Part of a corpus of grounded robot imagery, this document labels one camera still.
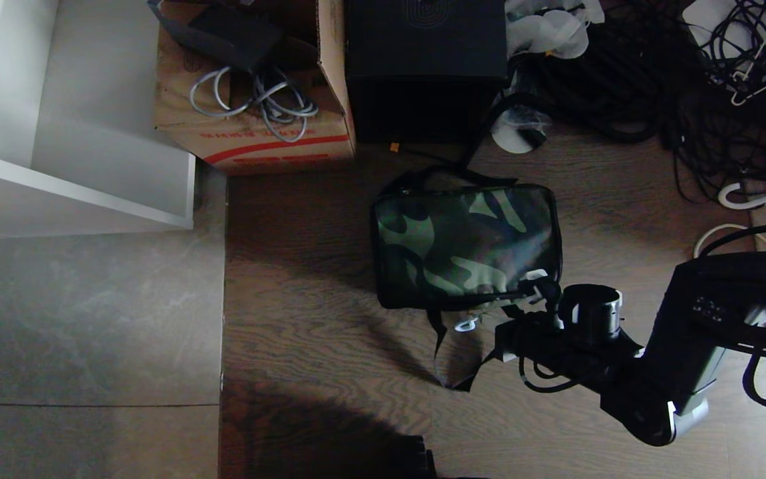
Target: tile floor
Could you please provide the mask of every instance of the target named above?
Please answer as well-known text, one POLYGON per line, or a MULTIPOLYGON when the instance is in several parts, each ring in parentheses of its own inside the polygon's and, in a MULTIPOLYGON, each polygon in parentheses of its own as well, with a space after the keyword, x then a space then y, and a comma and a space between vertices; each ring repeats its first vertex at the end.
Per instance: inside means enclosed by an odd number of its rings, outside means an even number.
POLYGON ((0 239, 0 477, 214 479, 225 177, 192 231, 0 239))

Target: green camouflage pouch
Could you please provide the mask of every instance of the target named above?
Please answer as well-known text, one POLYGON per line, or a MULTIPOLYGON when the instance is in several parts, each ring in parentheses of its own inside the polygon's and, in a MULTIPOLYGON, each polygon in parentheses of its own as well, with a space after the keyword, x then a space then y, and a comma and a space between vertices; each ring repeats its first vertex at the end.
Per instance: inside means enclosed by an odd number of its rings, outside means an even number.
POLYGON ((559 280, 560 229, 548 188, 453 170, 492 186, 427 191, 423 183, 438 170, 402 176, 372 206, 383 307, 483 309, 532 295, 535 271, 559 280))

